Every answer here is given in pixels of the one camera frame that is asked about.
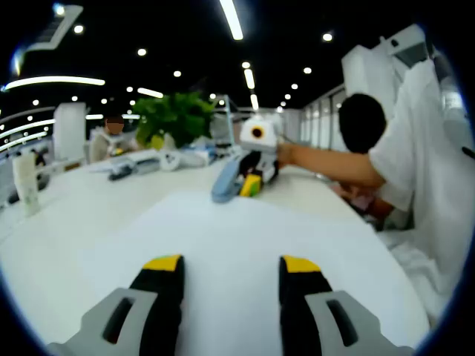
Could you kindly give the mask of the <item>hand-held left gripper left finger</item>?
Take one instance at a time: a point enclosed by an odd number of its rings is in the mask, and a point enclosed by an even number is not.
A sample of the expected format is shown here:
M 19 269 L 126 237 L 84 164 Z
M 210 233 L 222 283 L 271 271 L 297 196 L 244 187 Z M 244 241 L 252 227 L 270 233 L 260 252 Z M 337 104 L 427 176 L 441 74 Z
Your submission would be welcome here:
M 180 254 L 147 262 L 128 288 L 88 310 L 79 331 L 50 343 L 50 355 L 174 355 L 182 320 L 185 263 Z

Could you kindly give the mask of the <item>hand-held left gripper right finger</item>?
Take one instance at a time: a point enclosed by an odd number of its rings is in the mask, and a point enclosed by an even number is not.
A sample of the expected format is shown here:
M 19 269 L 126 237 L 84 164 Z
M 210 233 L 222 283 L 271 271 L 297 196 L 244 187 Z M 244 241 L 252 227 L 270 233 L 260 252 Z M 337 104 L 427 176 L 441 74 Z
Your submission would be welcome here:
M 332 290 L 314 262 L 284 255 L 279 261 L 284 355 L 412 355 L 382 333 L 379 319 L 345 291 Z

